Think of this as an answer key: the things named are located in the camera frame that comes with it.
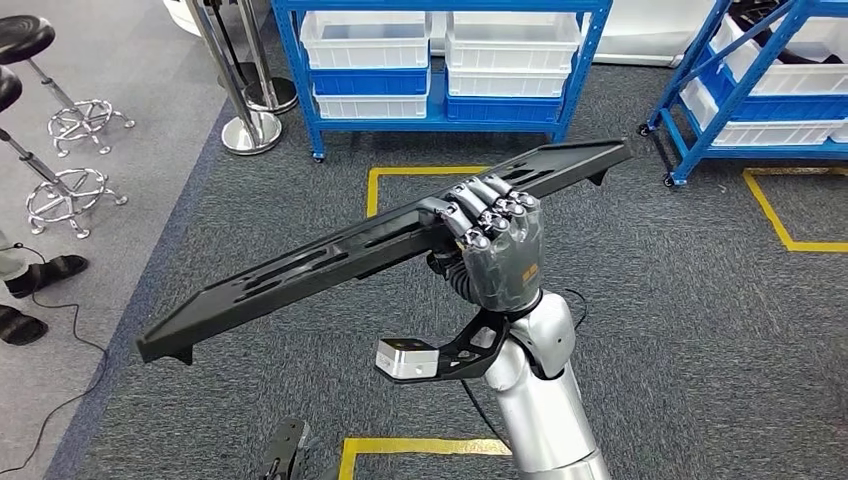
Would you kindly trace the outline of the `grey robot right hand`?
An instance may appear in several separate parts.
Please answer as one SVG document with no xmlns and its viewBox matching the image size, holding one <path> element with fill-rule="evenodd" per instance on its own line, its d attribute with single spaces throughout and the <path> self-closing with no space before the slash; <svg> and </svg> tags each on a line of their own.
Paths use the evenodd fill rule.
<svg viewBox="0 0 848 480">
<path fill-rule="evenodd" d="M 533 305 L 543 266 L 539 199 L 486 174 L 421 199 L 416 210 L 422 223 L 447 229 L 427 263 L 461 298 L 494 312 Z"/>
</svg>

